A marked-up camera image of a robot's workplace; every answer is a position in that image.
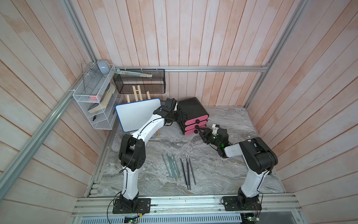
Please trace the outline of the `black drawer cabinet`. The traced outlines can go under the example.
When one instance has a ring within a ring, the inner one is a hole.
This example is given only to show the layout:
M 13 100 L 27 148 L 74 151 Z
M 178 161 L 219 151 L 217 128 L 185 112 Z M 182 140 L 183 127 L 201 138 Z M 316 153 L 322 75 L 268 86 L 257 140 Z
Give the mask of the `black drawer cabinet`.
M 199 116 L 203 116 L 209 113 L 206 111 L 204 106 L 200 103 L 200 101 L 194 97 L 186 100 L 182 100 L 178 102 L 178 110 L 185 110 L 187 114 L 187 120 L 197 118 Z M 177 122 L 182 130 L 182 133 L 185 133 L 185 121 Z

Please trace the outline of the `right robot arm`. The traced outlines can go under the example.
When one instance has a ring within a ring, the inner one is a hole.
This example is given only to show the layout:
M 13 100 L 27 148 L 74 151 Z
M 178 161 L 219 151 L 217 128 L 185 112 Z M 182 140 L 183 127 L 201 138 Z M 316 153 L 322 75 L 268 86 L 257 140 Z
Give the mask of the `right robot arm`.
M 269 175 L 278 158 L 271 148 L 260 137 L 232 144 L 226 129 L 215 127 L 196 129 L 204 143 L 213 145 L 222 158 L 242 156 L 248 167 L 244 184 L 238 191 L 242 199 L 254 199 L 259 195 L 259 188 L 265 177 Z

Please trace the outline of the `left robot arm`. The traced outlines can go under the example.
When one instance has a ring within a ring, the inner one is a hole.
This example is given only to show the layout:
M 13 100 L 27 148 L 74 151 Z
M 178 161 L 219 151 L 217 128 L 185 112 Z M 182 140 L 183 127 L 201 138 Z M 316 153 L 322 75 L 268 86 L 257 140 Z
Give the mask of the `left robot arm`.
M 121 192 L 123 198 L 132 201 L 138 196 L 139 170 L 146 159 L 146 144 L 165 124 L 176 120 L 177 110 L 178 102 L 174 101 L 173 105 L 162 105 L 152 113 L 129 119 L 139 125 L 133 134 L 125 134 L 121 141 L 118 157 L 124 167 L 124 185 Z

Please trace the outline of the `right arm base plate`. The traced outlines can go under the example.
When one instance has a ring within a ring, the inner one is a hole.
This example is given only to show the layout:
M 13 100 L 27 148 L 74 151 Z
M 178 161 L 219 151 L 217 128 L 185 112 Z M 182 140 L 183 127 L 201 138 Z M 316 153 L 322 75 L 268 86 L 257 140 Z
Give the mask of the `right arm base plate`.
M 261 211 L 262 209 L 259 196 L 252 198 L 244 195 L 226 196 L 222 198 L 222 204 L 225 207 L 225 211 Z

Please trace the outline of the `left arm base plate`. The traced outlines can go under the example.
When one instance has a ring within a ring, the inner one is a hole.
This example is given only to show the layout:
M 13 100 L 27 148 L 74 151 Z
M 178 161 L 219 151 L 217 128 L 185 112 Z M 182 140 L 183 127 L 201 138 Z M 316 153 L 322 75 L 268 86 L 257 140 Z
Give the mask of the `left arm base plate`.
M 151 209 L 150 198 L 134 198 L 129 200 L 126 198 L 118 198 L 114 201 L 113 214 L 130 214 L 130 213 L 149 213 Z

